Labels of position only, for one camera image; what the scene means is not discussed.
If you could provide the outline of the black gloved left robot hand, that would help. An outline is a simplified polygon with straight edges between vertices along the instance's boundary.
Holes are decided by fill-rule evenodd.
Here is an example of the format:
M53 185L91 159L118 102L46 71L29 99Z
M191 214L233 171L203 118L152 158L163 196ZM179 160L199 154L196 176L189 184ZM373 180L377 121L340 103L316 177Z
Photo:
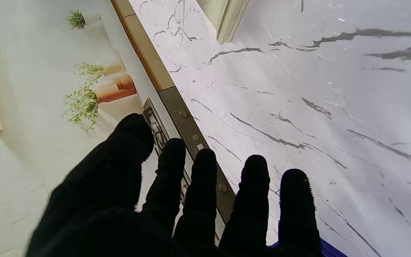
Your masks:
M280 182L278 244L269 247L269 169L252 155L241 173L230 220L215 245L217 160L200 150L182 215L186 147L172 138L158 158L142 211L136 210L142 163L154 148L140 114L119 122L52 192L28 244L28 257L321 257L313 192L307 175L287 170Z

